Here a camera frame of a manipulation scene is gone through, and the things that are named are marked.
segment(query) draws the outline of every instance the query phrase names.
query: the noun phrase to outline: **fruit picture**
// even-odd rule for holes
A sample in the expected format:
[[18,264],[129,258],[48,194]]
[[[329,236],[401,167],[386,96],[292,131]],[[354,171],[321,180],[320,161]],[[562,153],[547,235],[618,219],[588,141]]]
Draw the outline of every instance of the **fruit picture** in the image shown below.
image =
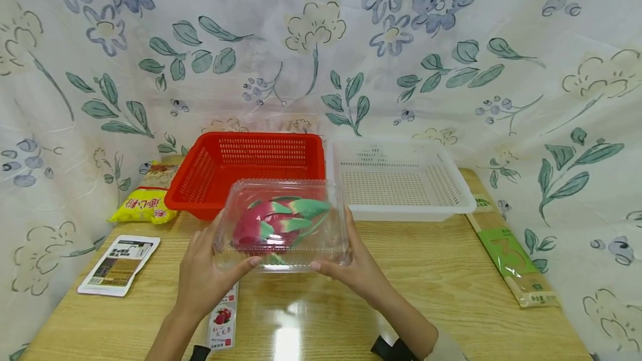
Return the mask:
[[214,323],[217,325],[226,324],[232,318],[232,310],[230,309],[225,309],[225,308],[218,309],[216,310],[216,313],[218,313],[218,315],[216,315],[216,318],[214,319]]

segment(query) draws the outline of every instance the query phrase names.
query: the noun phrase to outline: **hand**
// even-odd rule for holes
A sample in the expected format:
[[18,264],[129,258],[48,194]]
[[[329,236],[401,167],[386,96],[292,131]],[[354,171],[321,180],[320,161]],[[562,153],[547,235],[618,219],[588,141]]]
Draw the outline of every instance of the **hand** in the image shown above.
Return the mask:
[[314,261],[310,266],[314,271],[342,282],[367,301],[373,309],[378,310],[389,297],[394,296],[397,292],[381,272],[379,265],[359,237],[354,226],[352,212],[347,206],[346,225],[352,249],[352,263],[349,266],[340,266],[327,261]]
[[203,231],[197,231],[187,246],[181,262],[178,297],[174,306],[178,315],[202,320],[241,277],[261,262],[261,258],[254,256],[245,259],[229,271],[219,271],[213,260],[218,221],[219,217]]

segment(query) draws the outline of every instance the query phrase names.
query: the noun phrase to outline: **yellow snack bag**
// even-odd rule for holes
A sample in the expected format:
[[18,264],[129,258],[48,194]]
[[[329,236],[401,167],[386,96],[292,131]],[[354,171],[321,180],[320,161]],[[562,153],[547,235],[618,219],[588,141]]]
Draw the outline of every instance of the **yellow snack bag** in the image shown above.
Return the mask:
[[109,222],[151,222],[161,225],[175,218],[178,211],[165,206],[165,194],[177,171],[178,164],[152,162],[143,183],[124,200]]

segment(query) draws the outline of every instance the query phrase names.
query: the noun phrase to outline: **fake dragon fruit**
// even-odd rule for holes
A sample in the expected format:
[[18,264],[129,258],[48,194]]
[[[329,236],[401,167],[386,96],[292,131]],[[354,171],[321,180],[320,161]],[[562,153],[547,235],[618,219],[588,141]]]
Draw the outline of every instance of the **fake dragon fruit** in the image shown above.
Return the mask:
[[275,197],[255,201],[234,228],[233,246],[252,256],[283,254],[314,232],[330,204],[301,197]]

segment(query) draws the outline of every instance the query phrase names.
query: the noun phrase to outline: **table surface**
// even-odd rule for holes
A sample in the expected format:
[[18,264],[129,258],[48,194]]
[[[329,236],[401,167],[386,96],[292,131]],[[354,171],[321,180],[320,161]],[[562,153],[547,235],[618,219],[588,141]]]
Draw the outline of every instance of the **table surface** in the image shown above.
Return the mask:
[[[482,185],[462,169],[473,192]],[[87,265],[21,361],[143,360],[176,298],[178,265],[202,222],[121,223]],[[451,333],[475,361],[591,360],[561,309],[520,309],[464,215],[441,223],[357,222],[394,287]],[[76,288],[118,235],[160,237],[160,247],[124,298]],[[258,274],[240,284],[236,347],[212,360],[377,360],[392,328],[366,302],[317,274]],[[192,344],[206,340],[207,320]],[[191,347],[183,360],[189,359]]]

